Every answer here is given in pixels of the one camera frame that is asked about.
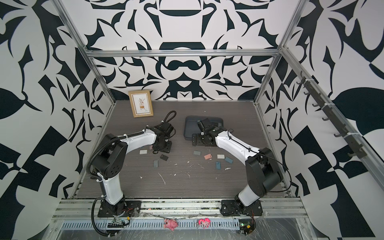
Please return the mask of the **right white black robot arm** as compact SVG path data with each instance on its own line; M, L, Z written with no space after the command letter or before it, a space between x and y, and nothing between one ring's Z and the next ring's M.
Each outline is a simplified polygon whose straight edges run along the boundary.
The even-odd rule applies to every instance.
M241 207L251 206L284 179L280 163L269 148L253 147L209 119L198 120L197 126L200 133L193 134L194 146L221 148L245 165L247 185L236 196Z

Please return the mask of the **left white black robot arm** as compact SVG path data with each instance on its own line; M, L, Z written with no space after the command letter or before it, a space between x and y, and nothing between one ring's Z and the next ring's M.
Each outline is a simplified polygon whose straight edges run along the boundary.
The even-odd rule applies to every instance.
M125 196L121 189L120 172L128 153L145 146L152 146L154 154L169 153L172 147L170 138L175 134L174 127L168 122L162 122L154 127L114 136L105 135L97 150L88 161L86 171L102 188L102 202L113 215L125 211Z

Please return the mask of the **dark grey storage box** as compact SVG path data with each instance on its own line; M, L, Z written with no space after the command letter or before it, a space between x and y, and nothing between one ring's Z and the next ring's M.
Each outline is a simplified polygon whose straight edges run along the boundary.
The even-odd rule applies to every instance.
M206 116L187 116L185 118L184 126L184 139L192 141L193 134L200 134L201 131L197 125L198 121L208 119L212 124L216 126L224 126L224 120L217 117L206 117Z

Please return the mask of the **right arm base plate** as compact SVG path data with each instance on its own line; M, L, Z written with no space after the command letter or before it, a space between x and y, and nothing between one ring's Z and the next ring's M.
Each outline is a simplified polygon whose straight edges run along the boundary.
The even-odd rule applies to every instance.
M263 208L259 200L245 207L239 200L222 200L220 213L225 217L230 216L262 216Z

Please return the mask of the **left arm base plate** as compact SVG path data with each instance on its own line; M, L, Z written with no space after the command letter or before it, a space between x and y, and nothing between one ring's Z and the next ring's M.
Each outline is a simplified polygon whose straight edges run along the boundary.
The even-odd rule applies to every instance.
M122 199L116 205L111 205L102 200L97 216L99 218L134 217L140 213L141 205L141 201L124 201Z

